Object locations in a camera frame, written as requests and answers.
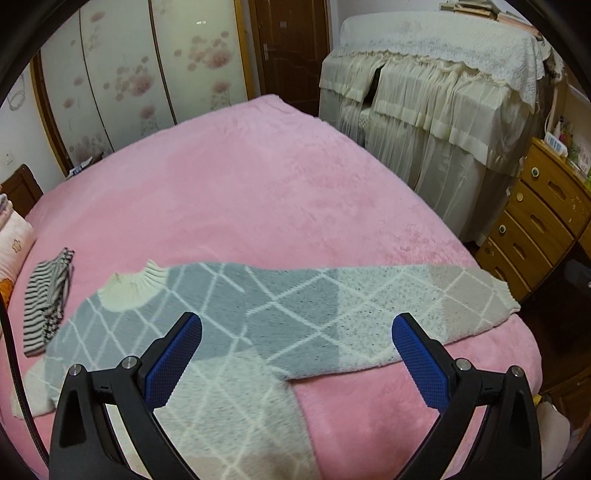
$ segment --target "floral pillowcase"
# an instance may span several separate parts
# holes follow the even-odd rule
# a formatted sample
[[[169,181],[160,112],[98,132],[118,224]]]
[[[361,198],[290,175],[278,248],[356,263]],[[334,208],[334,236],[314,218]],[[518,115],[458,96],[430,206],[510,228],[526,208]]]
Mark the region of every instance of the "floral pillowcase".
[[[0,294],[8,308],[14,284],[36,240],[35,232],[17,212],[0,230]]]

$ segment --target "pink fuzzy bedspread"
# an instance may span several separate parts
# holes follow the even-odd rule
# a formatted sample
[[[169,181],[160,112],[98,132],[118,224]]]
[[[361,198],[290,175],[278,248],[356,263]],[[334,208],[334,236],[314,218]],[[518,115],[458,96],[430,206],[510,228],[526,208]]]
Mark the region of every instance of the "pink fuzzy bedspread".
[[[262,268],[476,263],[443,222],[379,161],[277,97],[185,122],[127,147],[45,195],[9,313],[22,351],[24,293],[35,265],[76,251],[66,316],[114,272],[224,261]],[[26,461],[47,475],[11,414],[0,346],[0,413]],[[541,358],[517,316],[449,346],[482,369],[521,365],[534,391]],[[36,359],[20,355],[21,371]],[[402,363],[294,383],[325,479],[392,479],[437,417]],[[37,419],[49,445],[53,415]],[[466,439],[453,468],[465,458]]]

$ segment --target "black and white striped shirt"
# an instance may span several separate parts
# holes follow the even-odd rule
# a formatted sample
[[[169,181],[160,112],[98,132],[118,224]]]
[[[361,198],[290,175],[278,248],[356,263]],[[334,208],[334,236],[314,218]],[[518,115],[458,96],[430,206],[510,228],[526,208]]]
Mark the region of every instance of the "black and white striped shirt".
[[[24,351],[34,356],[45,351],[63,319],[70,290],[74,252],[64,248],[54,260],[39,263],[27,285],[24,311]]]

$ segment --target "wardrobe door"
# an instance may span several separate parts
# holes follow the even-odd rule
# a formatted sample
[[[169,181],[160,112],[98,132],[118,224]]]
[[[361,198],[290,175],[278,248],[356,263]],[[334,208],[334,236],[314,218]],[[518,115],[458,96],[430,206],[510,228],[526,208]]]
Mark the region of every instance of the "wardrobe door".
[[[91,0],[80,10],[80,26],[90,84],[113,148],[173,126],[148,0]]]
[[[51,111],[72,163],[112,153],[86,74],[78,12],[43,45],[41,64]]]
[[[246,102],[234,0],[152,0],[177,122]]]

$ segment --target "wooden door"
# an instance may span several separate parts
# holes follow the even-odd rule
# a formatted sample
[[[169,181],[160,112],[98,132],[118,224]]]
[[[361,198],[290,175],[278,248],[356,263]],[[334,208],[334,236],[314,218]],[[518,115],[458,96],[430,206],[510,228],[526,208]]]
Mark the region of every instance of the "wooden door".
[[[329,53],[324,0],[255,0],[265,93],[318,116]]]

